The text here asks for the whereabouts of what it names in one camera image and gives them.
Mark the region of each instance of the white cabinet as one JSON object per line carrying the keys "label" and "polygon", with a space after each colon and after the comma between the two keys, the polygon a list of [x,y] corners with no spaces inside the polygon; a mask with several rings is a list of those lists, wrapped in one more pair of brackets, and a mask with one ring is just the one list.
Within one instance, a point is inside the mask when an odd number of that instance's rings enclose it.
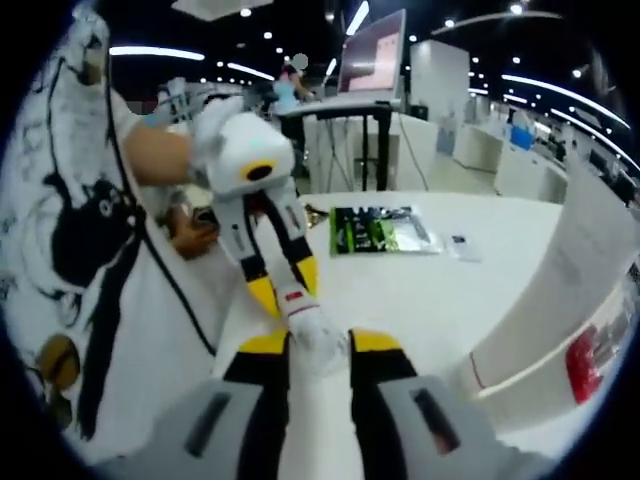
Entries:
{"label": "white cabinet", "polygon": [[456,135],[453,158],[467,168],[496,172],[502,138],[475,125],[462,125]]}
{"label": "white cabinet", "polygon": [[493,185],[500,195],[563,203],[566,185],[567,174],[558,166],[532,150],[504,143]]}

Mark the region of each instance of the blue box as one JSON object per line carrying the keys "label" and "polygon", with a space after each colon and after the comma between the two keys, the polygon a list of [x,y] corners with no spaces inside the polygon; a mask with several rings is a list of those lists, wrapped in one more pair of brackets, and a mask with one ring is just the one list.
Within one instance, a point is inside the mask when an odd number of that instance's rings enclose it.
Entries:
{"label": "blue box", "polygon": [[533,140],[533,134],[524,128],[516,127],[515,125],[511,127],[511,143],[516,147],[520,147],[523,150],[531,150]]}

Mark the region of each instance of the gold object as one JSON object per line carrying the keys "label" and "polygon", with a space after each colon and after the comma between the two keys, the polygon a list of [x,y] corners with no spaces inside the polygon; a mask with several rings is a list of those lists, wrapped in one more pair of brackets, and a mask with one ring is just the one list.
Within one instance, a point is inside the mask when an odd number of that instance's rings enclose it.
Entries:
{"label": "gold object", "polygon": [[304,213],[307,218],[307,228],[311,229],[321,223],[323,220],[329,218],[329,212],[323,212],[318,210],[308,203],[304,205]]}

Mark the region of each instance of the gray robot part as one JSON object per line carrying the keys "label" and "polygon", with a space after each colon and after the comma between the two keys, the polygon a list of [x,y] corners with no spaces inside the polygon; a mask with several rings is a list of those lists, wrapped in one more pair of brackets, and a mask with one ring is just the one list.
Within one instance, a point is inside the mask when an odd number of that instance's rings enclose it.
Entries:
{"label": "gray robot part", "polygon": [[98,473],[118,480],[235,480],[258,385],[208,381],[167,410],[151,442]]}
{"label": "gray robot part", "polygon": [[[434,377],[385,382],[379,389],[400,437],[407,480],[533,480],[553,463],[496,439],[487,416]],[[451,451],[441,454],[434,434]]]}

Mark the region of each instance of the white partition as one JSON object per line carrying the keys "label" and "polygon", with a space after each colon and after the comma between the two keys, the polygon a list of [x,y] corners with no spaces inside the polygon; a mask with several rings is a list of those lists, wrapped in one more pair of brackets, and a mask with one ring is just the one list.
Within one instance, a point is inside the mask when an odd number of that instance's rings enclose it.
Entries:
{"label": "white partition", "polygon": [[471,392],[509,380],[557,348],[591,319],[637,255],[638,226],[629,211],[579,162],[571,162],[570,174],[536,274],[461,368]]}
{"label": "white partition", "polygon": [[411,102],[429,107],[431,121],[453,113],[461,122],[468,99],[469,52],[435,40],[411,46]]}

